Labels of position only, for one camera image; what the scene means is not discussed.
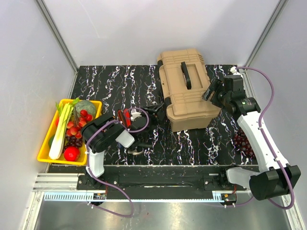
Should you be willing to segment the tan plastic tool box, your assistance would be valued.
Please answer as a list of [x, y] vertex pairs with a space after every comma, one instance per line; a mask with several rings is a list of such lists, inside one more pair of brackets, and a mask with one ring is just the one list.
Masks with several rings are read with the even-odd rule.
[[206, 128], [221, 109], [202, 98], [210, 78], [201, 53], [194, 48], [164, 51], [157, 64], [172, 131]]

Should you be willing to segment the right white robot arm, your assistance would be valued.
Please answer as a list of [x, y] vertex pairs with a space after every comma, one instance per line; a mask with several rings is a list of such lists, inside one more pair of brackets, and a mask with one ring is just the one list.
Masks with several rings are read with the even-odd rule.
[[228, 190], [235, 184], [249, 189], [257, 200], [271, 200], [273, 197], [295, 196], [293, 188], [301, 171], [291, 166], [280, 153], [262, 120], [262, 110], [253, 97], [247, 97], [243, 79], [228, 75], [223, 80], [212, 80], [203, 99], [213, 105], [225, 108], [245, 133], [258, 162], [259, 172], [233, 167], [220, 175], [218, 184]]

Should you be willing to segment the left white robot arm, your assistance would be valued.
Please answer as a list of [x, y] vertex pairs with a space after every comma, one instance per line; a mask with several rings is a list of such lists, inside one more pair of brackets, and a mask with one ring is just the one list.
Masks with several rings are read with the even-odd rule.
[[103, 173], [105, 151], [114, 143], [131, 155], [143, 154], [154, 148], [146, 137], [157, 128], [166, 117], [165, 104], [159, 103], [140, 108], [118, 110], [116, 117], [104, 114], [86, 124], [81, 135], [87, 154], [87, 183], [93, 189], [104, 184]]

